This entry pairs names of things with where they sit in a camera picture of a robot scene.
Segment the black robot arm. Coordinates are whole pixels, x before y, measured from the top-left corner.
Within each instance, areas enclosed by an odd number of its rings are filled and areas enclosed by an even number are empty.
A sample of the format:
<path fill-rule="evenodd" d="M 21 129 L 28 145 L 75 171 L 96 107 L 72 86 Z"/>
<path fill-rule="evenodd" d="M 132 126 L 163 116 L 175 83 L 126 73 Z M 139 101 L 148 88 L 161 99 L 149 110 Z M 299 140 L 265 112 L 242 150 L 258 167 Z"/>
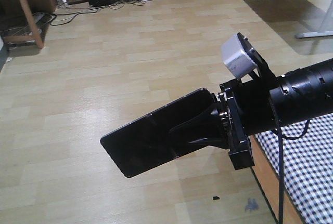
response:
<path fill-rule="evenodd" d="M 225 143 L 235 169 L 254 166 L 249 136 L 310 120 L 332 112 L 332 60 L 271 78 L 251 73 L 252 80 L 220 84 L 219 102 L 194 118 L 170 129 L 187 131 L 212 124 L 220 137 L 199 137 L 189 143 L 218 147 Z"/>

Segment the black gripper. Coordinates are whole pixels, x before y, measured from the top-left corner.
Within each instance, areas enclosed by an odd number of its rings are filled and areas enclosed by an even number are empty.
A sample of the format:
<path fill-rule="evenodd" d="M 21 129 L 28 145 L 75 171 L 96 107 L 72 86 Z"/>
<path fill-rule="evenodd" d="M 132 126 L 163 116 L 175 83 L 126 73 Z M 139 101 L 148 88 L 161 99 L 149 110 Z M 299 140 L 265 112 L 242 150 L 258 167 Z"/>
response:
<path fill-rule="evenodd" d="M 195 117 L 172 127 L 169 139 L 177 157 L 207 146 L 229 150 L 234 169 L 254 166 L 249 136 L 274 128 L 268 102 L 269 87 L 256 78 L 220 84 L 218 104 L 211 104 Z"/>

